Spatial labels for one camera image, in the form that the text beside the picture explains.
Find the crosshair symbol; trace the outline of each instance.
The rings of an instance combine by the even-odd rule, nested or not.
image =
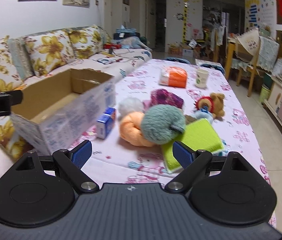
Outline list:
[[[128,191],[134,191],[134,190],[136,190],[137,188],[136,187],[134,187],[134,186],[129,186],[129,187],[127,187],[127,190]]]

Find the teddy bear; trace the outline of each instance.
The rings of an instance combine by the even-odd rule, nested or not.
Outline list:
[[[212,113],[214,119],[223,117],[225,116],[225,112],[223,110],[224,98],[225,98],[224,94],[211,93],[209,97],[200,98],[196,102],[196,108],[198,110],[202,108],[206,108],[207,111]]]

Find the giraffe wall sticker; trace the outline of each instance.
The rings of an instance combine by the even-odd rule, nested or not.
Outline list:
[[[188,19],[188,9],[189,9],[189,0],[183,0],[184,2],[184,12],[183,12],[183,35],[182,42],[186,43],[186,29],[187,29],[187,19]]]

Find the green plush ball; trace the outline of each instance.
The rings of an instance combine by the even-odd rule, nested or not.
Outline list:
[[[141,131],[148,141],[158,145],[166,144],[184,133],[185,117],[175,106],[152,106],[141,122]]]

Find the blue tissue box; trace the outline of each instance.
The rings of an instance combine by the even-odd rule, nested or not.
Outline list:
[[[111,132],[115,122],[115,109],[108,107],[97,120],[97,137],[105,139]]]

